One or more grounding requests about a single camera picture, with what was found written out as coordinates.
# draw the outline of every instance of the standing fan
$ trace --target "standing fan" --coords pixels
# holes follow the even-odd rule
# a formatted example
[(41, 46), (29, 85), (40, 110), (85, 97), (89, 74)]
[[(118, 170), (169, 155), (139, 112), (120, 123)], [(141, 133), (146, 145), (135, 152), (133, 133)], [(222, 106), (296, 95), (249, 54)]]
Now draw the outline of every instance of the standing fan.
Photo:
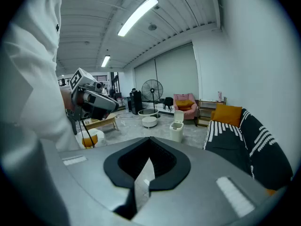
[(155, 113), (155, 101), (161, 98), (163, 94), (163, 86), (157, 80), (149, 80), (142, 85), (141, 91), (146, 100), (153, 102)]

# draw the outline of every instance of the sofa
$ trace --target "sofa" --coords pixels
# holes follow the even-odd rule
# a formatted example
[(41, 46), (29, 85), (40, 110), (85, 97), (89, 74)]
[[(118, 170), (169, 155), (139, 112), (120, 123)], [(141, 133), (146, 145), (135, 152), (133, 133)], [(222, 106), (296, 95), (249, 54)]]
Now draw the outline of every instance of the sofa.
[(184, 120), (193, 120), (194, 117), (197, 116), (198, 105), (195, 102), (195, 99), (194, 99), (192, 93), (189, 93), (189, 94), (174, 94), (174, 110), (178, 111), (179, 107), (175, 103), (176, 100), (191, 100), (192, 102), (194, 102), (194, 104), (191, 106), (190, 110), (183, 111), (184, 112)]
[(211, 120), (203, 149), (228, 160), (267, 189), (278, 190), (293, 176), (279, 144), (245, 108), (239, 127)]

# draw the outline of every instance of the gray floor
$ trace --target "gray floor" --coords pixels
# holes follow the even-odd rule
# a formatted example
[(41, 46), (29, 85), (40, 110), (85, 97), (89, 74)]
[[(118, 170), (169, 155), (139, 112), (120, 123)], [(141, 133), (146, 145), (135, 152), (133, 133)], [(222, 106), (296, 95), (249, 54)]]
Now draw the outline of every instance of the gray floor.
[[(127, 113), (119, 111), (116, 113), (116, 123), (119, 131), (115, 130), (113, 125), (98, 127), (105, 134), (108, 145), (127, 141), (137, 137), (160, 137), (170, 139), (169, 126), (174, 121), (173, 115), (160, 114), (158, 124), (153, 128), (145, 128), (142, 125), (142, 119), (138, 115), (131, 112)], [(80, 133), (80, 128), (77, 123), (77, 131)], [(207, 133), (207, 127), (195, 126), (193, 121), (184, 121), (184, 131), (182, 143), (198, 148), (203, 148)], [(150, 159), (145, 164), (142, 172), (135, 181), (135, 199), (137, 210), (149, 199), (149, 182), (155, 178), (154, 168)]]

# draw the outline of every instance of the fluorescent light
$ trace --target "fluorescent light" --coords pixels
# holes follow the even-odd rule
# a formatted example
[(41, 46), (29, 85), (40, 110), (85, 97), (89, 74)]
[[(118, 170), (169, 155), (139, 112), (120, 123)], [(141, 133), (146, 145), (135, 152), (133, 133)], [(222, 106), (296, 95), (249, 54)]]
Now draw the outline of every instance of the fluorescent light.
[(105, 67), (107, 65), (107, 62), (109, 61), (110, 57), (111, 57), (110, 55), (106, 55), (104, 57), (104, 60), (103, 60), (103, 63), (102, 63), (102, 67)]
[(158, 0), (145, 0), (144, 3), (140, 5), (139, 8), (130, 16), (126, 23), (122, 26), (119, 31), (119, 36), (125, 36), (126, 33), (133, 27), (133, 25), (141, 18), (148, 10), (155, 6), (159, 1)]

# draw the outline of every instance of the ceiling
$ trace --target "ceiling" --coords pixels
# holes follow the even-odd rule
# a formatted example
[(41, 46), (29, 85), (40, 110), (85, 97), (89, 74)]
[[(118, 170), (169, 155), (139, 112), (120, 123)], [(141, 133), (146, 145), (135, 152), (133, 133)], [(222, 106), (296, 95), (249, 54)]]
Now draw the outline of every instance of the ceiling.
[[(144, 0), (62, 0), (57, 74), (74, 73), (78, 67), (101, 71), (120, 70), (154, 46), (182, 32), (216, 22), (214, 0), (158, 0), (126, 34), (122, 24)], [(150, 31), (151, 24), (157, 26)]]

